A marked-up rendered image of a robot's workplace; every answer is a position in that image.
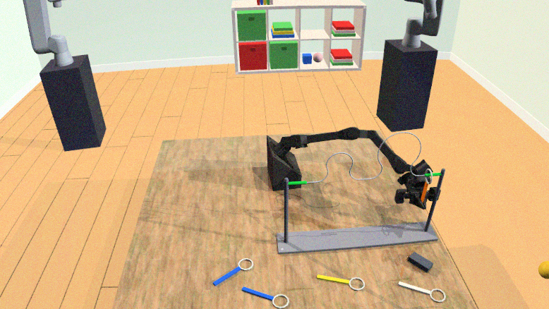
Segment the white ring with blue handle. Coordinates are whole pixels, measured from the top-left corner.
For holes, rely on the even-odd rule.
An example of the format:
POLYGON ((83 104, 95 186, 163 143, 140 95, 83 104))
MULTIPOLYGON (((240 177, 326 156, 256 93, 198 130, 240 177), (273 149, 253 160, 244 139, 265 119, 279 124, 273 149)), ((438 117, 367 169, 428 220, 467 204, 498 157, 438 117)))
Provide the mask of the white ring with blue handle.
POLYGON ((288 306, 288 303, 289 303, 289 299, 288 299, 284 294, 277 294, 276 296, 270 296, 270 295, 268 295, 268 294, 263 294, 263 293, 260 293, 260 292, 258 292, 258 291, 254 291, 254 290, 252 290, 252 289, 246 288, 246 287, 244 287, 244 286, 243 286, 243 288, 242 288, 242 291, 243 291, 243 292, 246 292, 246 293, 254 294, 254 295, 256 295, 256 296, 265 298, 265 299, 267 299, 267 300, 270 300, 270 301, 272 301, 273 306, 276 307, 276 308, 284 308, 284 307, 287 307, 287 306, 288 306), (286 305, 284 305, 284 307, 279 307, 279 306, 276 306, 276 305, 274 304, 274 299, 275 299, 276 297, 278 297, 278 296, 284 296, 284 297, 286 298, 287 303, 286 303, 286 305))
POLYGON ((219 278, 218 280, 214 281, 213 284, 216 286, 216 285, 220 284, 220 282, 222 282, 222 281, 228 279, 228 278, 229 278, 230 276, 232 276, 233 274, 236 274, 239 270, 241 270, 241 269, 242 269, 242 270, 249 270, 249 269, 251 269, 252 267, 253 267, 253 261, 252 261, 251 259, 244 258, 244 259, 242 259, 242 260, 239 261, 238 267, 237 267, 237 268, 233 269, 231 272, 228 272, 228 273, 225 274, 223 277, 221 277, 221 278, 219 278), (250 260, 250 261, 252 262, 252 266, 249 267, 249 268, 247 268, 247 269, 241 268, 239 264, 240 264, 240 262, 243 261, 243 260, 250 260))

